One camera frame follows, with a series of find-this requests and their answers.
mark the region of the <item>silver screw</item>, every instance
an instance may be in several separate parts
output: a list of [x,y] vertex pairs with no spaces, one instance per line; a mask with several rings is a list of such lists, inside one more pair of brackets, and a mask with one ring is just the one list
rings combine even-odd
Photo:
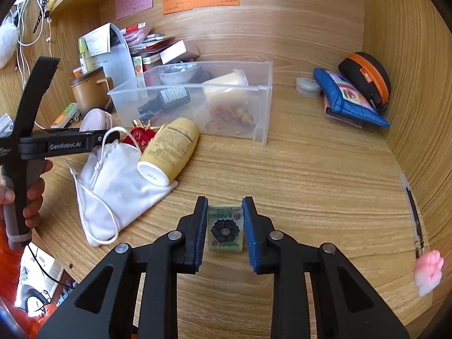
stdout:
[[129,246],[127,244],[119,244],[114,248],[117,253],[125,253],[128,249]]
[[181,237],[182,237],[182,233],[180,233],[179,231],[171,231],[168,233],[168,238],[172,241],[176,241]]
[[329,242],[324,244],[322,246],[322,248],[326,253],[333,253],[334,251],[336,251],[336,246],[334,246],[333,244],[331,244]]
[[272,240],[282,240],[282,238],[284,237],[283,233],[281,231],[272,231],[270,232],[270,238]]

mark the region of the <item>orange and black case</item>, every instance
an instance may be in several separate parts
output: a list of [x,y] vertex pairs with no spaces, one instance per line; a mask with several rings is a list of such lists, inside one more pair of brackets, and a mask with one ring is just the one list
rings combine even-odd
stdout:
[[391,84],[388,74],[375,57],[364,52],[351,53],[338,68],[378,113],[386,109]]

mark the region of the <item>blue pouch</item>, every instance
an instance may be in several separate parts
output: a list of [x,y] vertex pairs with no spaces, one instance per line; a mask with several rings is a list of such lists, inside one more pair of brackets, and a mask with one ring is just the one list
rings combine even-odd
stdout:
[[333,112],[383,127],[390,126],[389,122],[380,116],[367,99],[341,74],[317,68],[314,70],[314,78],[328,98]]

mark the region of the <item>brown mug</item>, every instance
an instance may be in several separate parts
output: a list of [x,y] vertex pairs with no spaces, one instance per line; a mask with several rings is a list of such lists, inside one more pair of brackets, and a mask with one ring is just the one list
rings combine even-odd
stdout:
[[103,67],[71,80],[71,88],[83,117],[94,108],[108,110],[111,106],[108,92],[114,88],[113,80],[105,77]]

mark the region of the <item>pink card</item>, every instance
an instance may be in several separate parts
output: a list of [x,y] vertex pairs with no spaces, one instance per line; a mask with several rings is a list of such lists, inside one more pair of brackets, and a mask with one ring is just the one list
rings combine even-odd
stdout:
[[152,0],[116,0],[116,20],[151,7]]

